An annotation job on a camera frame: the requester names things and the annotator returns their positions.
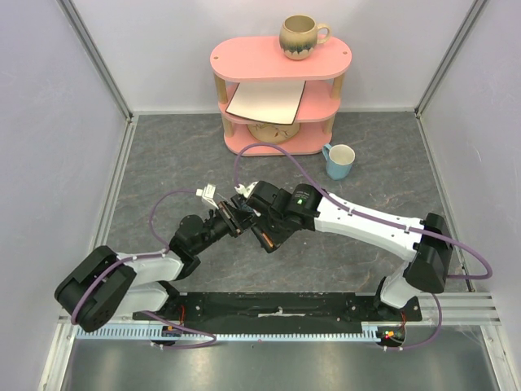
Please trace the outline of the black remote control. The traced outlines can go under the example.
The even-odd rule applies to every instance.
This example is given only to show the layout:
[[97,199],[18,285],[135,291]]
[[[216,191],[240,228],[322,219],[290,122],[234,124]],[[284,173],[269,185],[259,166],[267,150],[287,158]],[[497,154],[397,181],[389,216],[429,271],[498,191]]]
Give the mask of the black remote control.
[[[253,213],[253,221],[254,221],[254,223],[253,223],[252,227],[250,228],[250,230],[253,232],[254,236],[256,237],[258,242],[260,243],[260,246],[267,253],[273,253],[274,251],[276,251],[280,247],[280,245],[276,244],[273,241],[273,238],[268,235],[268,232],[267,232],[267,230],[265,228],[265,219],[262,216],[258,216],[256,210],[251,208],[250,206],[248,206],[246,204],[246,199],[243,196],[238,195],[238,194],[237,195],[233,195],[231,197],[231,201],[232,201],[232,203],[234,204],[234,206],[237,209],[242,209],[242,210],[246,210],[248,212]],[[262,233],[266,233],[267,236],[270,237],[270,239],[272,240],[272,242],[274,244],[274,247],[272,249],[266,248],[264,246],[263,241],[262,241],[262,237],[261,237]]]

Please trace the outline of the orange battery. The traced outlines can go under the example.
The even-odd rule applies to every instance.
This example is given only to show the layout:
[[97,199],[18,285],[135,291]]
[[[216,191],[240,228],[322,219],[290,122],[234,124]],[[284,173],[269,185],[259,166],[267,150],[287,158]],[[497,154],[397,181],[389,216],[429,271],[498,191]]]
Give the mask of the orange battery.
[[272,249],[274,247],[272,240],[270,239],[270,237],[267,236],[266,233],[262,233],[261,237],[262,237],[263,244],[266,248]]

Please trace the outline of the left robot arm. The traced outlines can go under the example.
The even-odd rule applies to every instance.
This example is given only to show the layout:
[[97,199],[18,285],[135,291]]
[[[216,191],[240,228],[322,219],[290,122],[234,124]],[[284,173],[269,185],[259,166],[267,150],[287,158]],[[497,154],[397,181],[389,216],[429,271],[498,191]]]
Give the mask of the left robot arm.
[[256,213],[226,201],[206,219],[188,215],[166,248],[153,253],[117,253],[107,245],[95,248],[55,289],[54,298],[71,323],[94,332],[114,316],[150,310],[161,320],[178,312],[172,281],[191,275],[199,254],[218,240],[248,230]]

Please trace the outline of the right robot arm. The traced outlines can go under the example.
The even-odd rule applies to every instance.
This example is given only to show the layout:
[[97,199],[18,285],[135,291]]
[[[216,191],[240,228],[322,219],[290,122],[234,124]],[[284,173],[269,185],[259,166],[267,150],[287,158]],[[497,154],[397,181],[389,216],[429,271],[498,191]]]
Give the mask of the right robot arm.
[[447,226],[437,214],[418,219],[381,213],[309,184],[288,192],[259,181],[236,191],[252,209],[253,231],[268,253],[307,230],[350,237],[401,258],[402,265],[383,279],[372,302],[379,319],[394,319],[420,292],[444,291],[453,247],[441,239]]

